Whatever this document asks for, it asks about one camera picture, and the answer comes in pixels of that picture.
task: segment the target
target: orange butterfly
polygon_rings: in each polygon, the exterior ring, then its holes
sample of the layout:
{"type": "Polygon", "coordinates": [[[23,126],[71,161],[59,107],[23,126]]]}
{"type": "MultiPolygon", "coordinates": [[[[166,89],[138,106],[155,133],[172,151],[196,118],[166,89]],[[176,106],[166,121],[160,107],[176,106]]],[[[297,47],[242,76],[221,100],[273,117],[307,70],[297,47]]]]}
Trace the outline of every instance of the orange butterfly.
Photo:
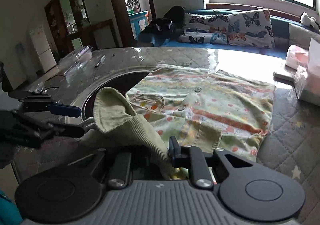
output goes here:
{"type": "Polygon", "coordinates": [[[263,13],[266,15],[266,20],[270,20],[270,12],[269,10],[263,10],[263,13]]]}
{"type": "Polygon", "coordinates": [[[244,33],[229,34],[229,40],[235,40],[235,39],[237,40],[242,39],[246,41],[244,33]]]}
{"type": "Polygon", "coordinates": [[[227,34],[227,28],[223,27],[222,29],[218,29],[215,27],[210,27],[210,32],[219,32],[219,33],[223,33],[223,34],[227,34]]]}

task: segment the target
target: refrigerator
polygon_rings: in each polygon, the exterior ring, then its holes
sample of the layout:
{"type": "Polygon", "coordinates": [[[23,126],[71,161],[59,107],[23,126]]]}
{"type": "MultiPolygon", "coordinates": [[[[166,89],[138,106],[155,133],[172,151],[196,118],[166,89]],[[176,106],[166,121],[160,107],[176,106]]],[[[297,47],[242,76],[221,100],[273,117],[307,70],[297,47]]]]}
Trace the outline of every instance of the refrigerator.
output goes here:
{"type": "Polygon", "coordinates": [[[44,33],[43,26],[39,26],[30,32],[33,46],[37,52],[43,73],[53,68],[57,63],[51,52],[47,37],[44,33]]]}

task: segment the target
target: silver screw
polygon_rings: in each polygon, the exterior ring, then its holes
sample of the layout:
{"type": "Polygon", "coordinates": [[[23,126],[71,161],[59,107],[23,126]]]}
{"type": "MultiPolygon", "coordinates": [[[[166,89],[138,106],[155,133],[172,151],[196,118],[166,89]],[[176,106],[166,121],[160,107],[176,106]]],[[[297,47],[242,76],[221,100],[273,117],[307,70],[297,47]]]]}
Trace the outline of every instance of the silver screw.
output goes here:
{"type": "Polygon", "coordinates": [[[124,185],[124,181],[120,179],[111,179],[108,181],[108,183],[112,187],[121,187],[124,185]]]}
{"type": "Polygon", "coordinates": [[[196,181],[196,185],[201,188],[207,188],[212,185],[212,182],[207,179],[199,179],[196,181]]]}

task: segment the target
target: clear plastic box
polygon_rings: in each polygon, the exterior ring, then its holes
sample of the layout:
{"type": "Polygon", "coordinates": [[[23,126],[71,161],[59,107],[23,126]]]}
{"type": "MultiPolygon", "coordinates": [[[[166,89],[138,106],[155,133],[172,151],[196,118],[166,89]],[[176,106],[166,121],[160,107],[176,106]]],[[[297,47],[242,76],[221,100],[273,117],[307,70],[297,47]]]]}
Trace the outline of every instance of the clear plastic box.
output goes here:
{"type": "Polygon", "coordinates": [[[70,74],[75,70],[82,68],[92,58],[92,47],[85,46],[70,52],[59,61],[58,68],[64,71],[64,74],[70,74]]]}

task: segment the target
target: white plush toy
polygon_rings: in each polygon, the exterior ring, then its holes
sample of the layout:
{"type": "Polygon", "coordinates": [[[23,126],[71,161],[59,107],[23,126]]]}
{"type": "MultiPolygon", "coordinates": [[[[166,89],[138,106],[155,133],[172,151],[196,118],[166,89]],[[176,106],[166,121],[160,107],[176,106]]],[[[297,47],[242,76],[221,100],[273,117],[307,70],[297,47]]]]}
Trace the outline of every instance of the white plush toy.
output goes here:
{"type": "Polygon", "coordinates": [[[305,12],[301,15],[300,22],[304,26],[312,27],[315,30],[320,31],[320,25],[317,23],[316,18],[313,16],[309,18],[308,14],[305,12]]]}

